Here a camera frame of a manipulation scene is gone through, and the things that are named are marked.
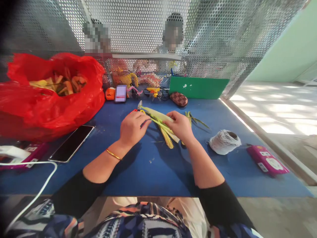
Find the patterned clothing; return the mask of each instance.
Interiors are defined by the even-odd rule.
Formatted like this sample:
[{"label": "patterned clothing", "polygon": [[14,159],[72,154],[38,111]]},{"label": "patterned clothing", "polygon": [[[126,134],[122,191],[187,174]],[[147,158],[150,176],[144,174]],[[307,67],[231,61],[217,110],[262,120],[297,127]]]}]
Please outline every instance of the patterned clothing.
[{"label": "patterned clothing", "polygon": [[[32,209],[18,220],[8,237],[82,237],[84,223],[68,215],[55,213],[51,199]],[[192,237],[182,215],[155,203],[140,202],[112,212],[85,237]],[[212,237],[261,237],[242,224],[213,227]]]}]

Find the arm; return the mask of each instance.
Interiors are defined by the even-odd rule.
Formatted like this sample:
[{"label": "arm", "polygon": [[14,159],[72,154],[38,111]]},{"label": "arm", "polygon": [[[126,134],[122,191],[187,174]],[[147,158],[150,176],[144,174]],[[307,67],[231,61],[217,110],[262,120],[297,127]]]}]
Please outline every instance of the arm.
[{"label": "arm", "polygon": [[209,223],[225,227],[241,223],[253,228],[223,175],[194,137],[188,118],[176,111],[168,113],[167,116],[174,122],[164,123],[184,142],[189,151],[195,184],[200,188],[199,200]]},{"label": "arm", "polygon": [[[109,146],[108,150],[122,159],[145,135],[151,123],[149,119],[150,117],[142,112],[127,115],[121,123],[120,139]],[[119,162],[119,159],[107,151],[102,152],[53,194],[51,199],[55,212],[80,218],[101,195],[106,181]]]}]

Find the white string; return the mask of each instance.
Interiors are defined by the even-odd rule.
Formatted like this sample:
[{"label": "white string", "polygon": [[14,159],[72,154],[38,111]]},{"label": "white string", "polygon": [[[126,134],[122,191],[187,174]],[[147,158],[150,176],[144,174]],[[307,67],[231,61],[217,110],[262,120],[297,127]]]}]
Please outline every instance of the white string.
[{"label": "white string", "polygon": [[10,224],[8,225],[8,227],[6,228],[4,234],[6,234],[11,226],[20,218],[20,216],[39,198],[39,196],[42,194],[43,190],[45,189],[46,185],[48,184],[49,180],[51,179],[51,177],[53,176],[53,174],[55,173],[56,169],[57,169],[57,164],[55,162],[51,162],[51,161],[43,161],[43,162],[26,162],[26,163],[12,163],[12,164],[4,164],[4,163],[0,163],[0,165],[3,166],[12,166],[12,165],[28,165],[28,164],[53,164],[54,165],[54,170],[51,172],[51,174],[49,175],[49,177],[46,179],[46,182],[44,183],[44,185],[42,186],[41,190],[39,191],[39,193],[33,198],[33,200],[12,220],[12,222],[10,222]]},{"label": "white string", "polygon": [[241,145],[240,138],[228,130],[219,131],[209,140],[210,147],[220,155],[225,155]]}]

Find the charging cable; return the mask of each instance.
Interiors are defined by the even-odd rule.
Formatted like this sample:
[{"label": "charging cable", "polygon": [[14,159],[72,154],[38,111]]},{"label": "charging cable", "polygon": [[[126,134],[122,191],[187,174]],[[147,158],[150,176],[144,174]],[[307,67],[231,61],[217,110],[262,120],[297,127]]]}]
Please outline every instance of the charging cable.
[{"label": "charging cable", "polygon": [[10,224],[8,225],[8,227],[6,228],[4,234],[6,234],[11,226],[20,218],[20,216],[39,198],[39,196],[42,194],[43,190],[45,189],[46,185],[48,184],[49,180],[51,179],[51,177],[53,176],[53,174],[55,173],[56,169],[57,169],[57,164],[55,162],[51,162],[51,161],[43,161],[43,162],[26,162],[26,163],[12,163],[12,164],[4,164],[4,163],[0,163],[0,165],[3,166],[12,166],[12,165],[28,165],[28,164],[53,164],[54,165],[54,170],[51,172],[51,174],[49,175],[49,177],[46,179],[44,185],[42,186],[41,190],[39,191],[39,193],[33,198],[33,200],[12,220],[12,222],[10,222]]}]

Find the black phone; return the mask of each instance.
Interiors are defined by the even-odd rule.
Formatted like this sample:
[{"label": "black phone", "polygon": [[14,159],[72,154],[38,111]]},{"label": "black phone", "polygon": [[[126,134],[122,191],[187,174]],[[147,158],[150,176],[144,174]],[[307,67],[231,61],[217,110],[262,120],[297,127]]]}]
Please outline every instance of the black phone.
[{"label": "black phone", "polygon": [[67,140],[52,154],[49,161],[67,163],[74,156],[76,151],[84,143],[86,138],[94,129],[93,126],[80,126]]}]

